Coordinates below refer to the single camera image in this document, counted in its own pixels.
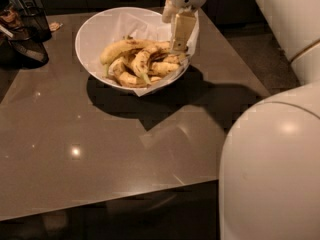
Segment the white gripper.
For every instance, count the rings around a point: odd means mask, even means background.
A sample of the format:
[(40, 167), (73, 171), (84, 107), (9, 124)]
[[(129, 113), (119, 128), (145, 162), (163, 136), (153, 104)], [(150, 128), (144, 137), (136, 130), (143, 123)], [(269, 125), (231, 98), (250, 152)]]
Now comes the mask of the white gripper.
[(202, 7), (207, 0), (165, 0), (162, 12), (162, 21), (171, 23), (171, 50), (173, 52), (185, 52), (187, 42), (195, 28), (197, 19), (193, 11), (180, 10), (177, 8), (192, 7), (198, 9)]

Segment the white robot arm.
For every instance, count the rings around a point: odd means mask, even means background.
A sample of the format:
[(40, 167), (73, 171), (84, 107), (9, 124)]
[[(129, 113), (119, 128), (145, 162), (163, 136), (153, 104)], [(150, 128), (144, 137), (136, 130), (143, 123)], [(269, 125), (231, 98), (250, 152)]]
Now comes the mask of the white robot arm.
[(320, 240), (320, 0), (255, 0), (299, 80), (245, 111), (219, 166), (221, 240)]

